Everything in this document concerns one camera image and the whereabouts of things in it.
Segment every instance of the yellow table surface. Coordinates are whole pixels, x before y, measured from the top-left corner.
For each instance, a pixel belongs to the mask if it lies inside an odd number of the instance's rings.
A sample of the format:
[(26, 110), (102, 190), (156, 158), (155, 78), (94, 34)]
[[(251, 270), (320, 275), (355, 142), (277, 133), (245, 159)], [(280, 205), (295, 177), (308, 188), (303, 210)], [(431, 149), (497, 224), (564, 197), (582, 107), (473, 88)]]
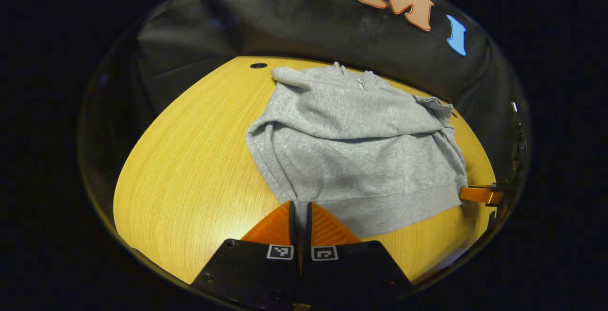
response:
[[(268, 66), (250, 68), (260, 62)], [(237, 57), (180, 95), (139, 139), (120, 173), (114, 220), (122, 239), (191, 283), (225, 239), (240, 239), (279, 206), (245, 142), (247, 128), (275, 89), (272, 68), (325, 65), (295, 58)], [(462, 116), (454, 114), (457, 118), (452, 116), (450, 123), (465, 156), (469, 184), (492, 184), (494, 173), (482, 145)], [(487, 229), (493, 210), (470, 202), (363, 240), (381, 241), (416, 283), (473, 244)]]

